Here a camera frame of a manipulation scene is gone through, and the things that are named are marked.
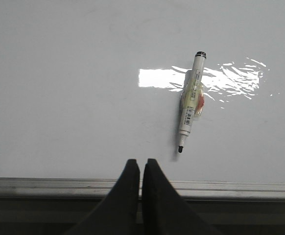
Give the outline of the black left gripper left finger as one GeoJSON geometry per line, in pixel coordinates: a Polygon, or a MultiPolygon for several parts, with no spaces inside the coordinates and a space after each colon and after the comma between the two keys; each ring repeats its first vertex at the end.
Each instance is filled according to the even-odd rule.
{"type": "Polygon", "coordinates": [[[129,159],[107,196],[66,235],[132,235],[135,233],[140,170],[129,159]]]}

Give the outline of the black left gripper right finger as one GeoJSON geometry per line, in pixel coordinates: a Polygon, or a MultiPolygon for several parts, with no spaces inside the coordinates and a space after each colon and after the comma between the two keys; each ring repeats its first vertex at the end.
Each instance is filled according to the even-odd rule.
{"type": "Polygon", "coordinates": [[[177,193],[155,159],[148,159],[142,182],[142,216],[147,235],[220,235],[177,193]]]}

